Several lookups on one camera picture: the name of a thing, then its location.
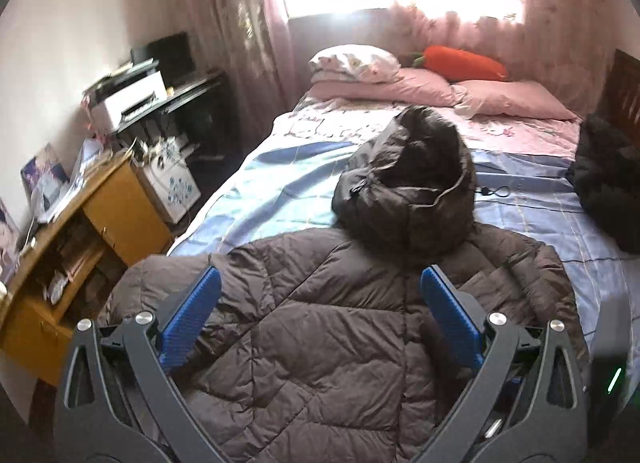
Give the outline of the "pink floral curtain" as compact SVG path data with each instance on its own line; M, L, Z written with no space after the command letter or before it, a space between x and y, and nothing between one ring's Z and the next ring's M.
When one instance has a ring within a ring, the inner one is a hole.
M582 114L596 106L615 51L639 50L631 0L438 1L443 12L393 4L374 18L373 31L403 52L442 45L484 54ZM290 21L284 0L171 2L196 63L230 75L249 122L292 108L302 92L293 48L302 27Z

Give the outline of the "black clothing pile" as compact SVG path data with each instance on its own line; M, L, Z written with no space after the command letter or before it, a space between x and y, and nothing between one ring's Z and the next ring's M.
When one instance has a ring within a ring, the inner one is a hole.
M566 179L585 213L624 252L639 253L639 149L610 122L591 114L579 128Z

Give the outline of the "brown hooded puffer jacket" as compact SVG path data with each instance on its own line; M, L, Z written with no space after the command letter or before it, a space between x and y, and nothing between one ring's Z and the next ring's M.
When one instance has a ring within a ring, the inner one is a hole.
M526 327L560 320L588 360L555 249L474 218L471 154L454 124L410 106L355 152L334 226L281 233L225 254L151 256L100 313L116 325L221 276L178 387L235 462L403 462L427 443L470 373L419 292L437 265L488 313Z

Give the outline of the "orange carrot plush pillow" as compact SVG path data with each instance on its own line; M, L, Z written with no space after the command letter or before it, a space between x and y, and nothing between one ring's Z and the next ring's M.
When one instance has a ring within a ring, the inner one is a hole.
M425 68L448 82L505 82L508 79L508 71L500 62L488 56L445 46L428 46L422 53L410 56L408 61L412 67Z

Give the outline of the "wooden headboard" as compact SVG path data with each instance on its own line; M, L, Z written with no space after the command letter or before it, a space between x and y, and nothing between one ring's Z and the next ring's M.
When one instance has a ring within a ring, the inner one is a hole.
M615 50L597 114L639 143L640 61L623 50Z

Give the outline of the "framed photo on desk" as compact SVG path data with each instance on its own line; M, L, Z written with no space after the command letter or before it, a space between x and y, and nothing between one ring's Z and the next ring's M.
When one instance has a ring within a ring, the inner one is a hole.
M22 167L21 178L33 212L47 212L70 182L50 143Z

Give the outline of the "blue striped bed sheet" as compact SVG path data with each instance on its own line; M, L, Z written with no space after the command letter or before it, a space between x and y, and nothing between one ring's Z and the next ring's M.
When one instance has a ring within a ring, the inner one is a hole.
M399 102L305 100L279 116L270 136L204 204L169 252L227 252L281 232L334 223L331 198L349 157L402 108ZM490 191L477 195L476 218L556 249L586 331L608 295L624 293L631 309L639 309L638 256L621 251L598 229L565 177L578 143L577 123L464 119L451 108L437 112L457 126L478 182Z

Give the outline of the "white printer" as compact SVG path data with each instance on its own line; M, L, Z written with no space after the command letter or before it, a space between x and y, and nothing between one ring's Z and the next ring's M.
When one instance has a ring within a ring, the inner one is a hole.
M82 103L92 127L100 134L111 134L167 98L160 62L149 59L101 78L84 92Z

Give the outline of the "portrait photo frame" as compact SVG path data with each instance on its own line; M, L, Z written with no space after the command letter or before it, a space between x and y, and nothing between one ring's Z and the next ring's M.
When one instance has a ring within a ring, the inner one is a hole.
M18 242L21 232L16 227L9 211L3 201L0 201L0 256L1 256L1 282L6 283L11 279L18 261Z

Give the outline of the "black computer desk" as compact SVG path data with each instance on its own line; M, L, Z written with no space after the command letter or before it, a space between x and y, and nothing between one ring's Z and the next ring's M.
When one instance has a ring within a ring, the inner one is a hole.
M228 75L213 72L125 120L113 132L120 145L174 138L197 172L229 175L242 162L239 111Z

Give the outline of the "pink folded quilt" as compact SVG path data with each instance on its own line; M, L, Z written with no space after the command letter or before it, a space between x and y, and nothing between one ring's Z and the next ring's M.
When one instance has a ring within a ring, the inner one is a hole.
M442 76L424 68L402 68L397 82L315 82L308 90L311 98L331 100L397 101L408 104L452 108L461 94Z

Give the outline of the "white floral storage box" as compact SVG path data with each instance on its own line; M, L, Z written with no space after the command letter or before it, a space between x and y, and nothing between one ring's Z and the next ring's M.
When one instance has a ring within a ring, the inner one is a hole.
M201 197L174 137L136 143L134 167L143 189L168 224L177 224Z

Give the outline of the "floral white pillow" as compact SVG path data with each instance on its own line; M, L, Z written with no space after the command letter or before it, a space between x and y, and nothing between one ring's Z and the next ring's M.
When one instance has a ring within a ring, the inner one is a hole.
M309 61L311 82L391 84L401 65L393 53L369 45L340 45L318 51Z

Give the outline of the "wooden desk cabinet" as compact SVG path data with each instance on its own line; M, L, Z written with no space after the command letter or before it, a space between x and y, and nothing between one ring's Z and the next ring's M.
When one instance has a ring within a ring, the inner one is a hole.
M75 320L96 318L119 277L166 252L172 234L143 190L131 153L118 153L35 240L1 301L1 349L55 386Z

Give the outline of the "pink pillow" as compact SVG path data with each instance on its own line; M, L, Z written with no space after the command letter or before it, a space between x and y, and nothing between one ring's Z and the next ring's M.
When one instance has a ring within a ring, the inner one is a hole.
M574 120L577 116L543 85L532 80L496 82L465 80L452 85L461 117L512 116L532 119Z

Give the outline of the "black monitor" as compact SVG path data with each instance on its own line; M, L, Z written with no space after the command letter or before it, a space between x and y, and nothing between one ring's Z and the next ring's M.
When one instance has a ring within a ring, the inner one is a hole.
M158 62L166 87L179 87L196 70L186 32L169 35L130 50L134 64L153 59Z

